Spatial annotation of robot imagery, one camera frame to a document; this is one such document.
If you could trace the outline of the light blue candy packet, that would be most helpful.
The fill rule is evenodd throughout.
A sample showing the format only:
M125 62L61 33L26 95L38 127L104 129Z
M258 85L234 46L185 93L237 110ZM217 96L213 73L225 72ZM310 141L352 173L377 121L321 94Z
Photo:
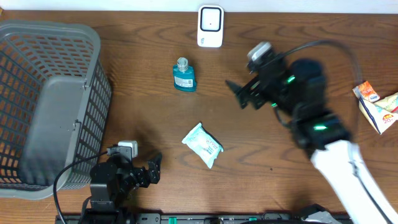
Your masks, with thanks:
M215 159L220 152L223 152L222 145L211 136L198 123L189 133L182 139L182 143L186 144L193 152L195 152L206 166L211 169Z

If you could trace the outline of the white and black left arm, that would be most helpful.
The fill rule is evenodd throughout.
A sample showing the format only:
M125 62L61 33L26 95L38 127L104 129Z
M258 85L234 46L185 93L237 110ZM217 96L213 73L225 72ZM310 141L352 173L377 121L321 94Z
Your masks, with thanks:
M90 171L91 207L82 212L79 222L135 223L124 201L132 190L158 184L161 162L162 154L158 153L147 162L148 167L135 167L130 157L115 153L95 165Z

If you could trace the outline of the yellow snack chips bag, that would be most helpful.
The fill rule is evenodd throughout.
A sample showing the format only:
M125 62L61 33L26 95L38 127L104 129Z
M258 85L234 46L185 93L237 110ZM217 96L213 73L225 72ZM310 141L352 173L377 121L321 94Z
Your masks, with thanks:
M360 99L359 109L381 135L397 121L397 93L373 103Z

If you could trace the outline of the teal mouthwash bottle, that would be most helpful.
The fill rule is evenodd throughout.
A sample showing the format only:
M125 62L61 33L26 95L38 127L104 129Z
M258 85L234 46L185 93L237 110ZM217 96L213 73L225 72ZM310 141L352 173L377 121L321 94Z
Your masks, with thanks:
M173 66L174 87L180 91L194 92L197 90L195 72L185 57L180 57Z

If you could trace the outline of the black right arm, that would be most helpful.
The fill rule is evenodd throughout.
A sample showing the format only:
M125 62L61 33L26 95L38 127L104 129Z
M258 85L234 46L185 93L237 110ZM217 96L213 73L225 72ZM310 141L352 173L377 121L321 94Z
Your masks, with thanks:
M252 103L259 109L271 103L275 113L291 120L296 145L329 183L353 223L397 223L397 212L388 202L363 161L350 131L326 105L326 76L318 60L301 58L290 65L284 56L265 54L250 60L257 75L246 85L226 81L240 107Z

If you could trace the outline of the orange small box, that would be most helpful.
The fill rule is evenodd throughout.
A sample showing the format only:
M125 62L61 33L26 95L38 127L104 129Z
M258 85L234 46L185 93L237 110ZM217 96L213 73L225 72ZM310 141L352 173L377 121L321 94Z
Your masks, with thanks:
M358 99L363 99L371 103L380 100L380 96L374 91L368 81L353 88L353 92Z

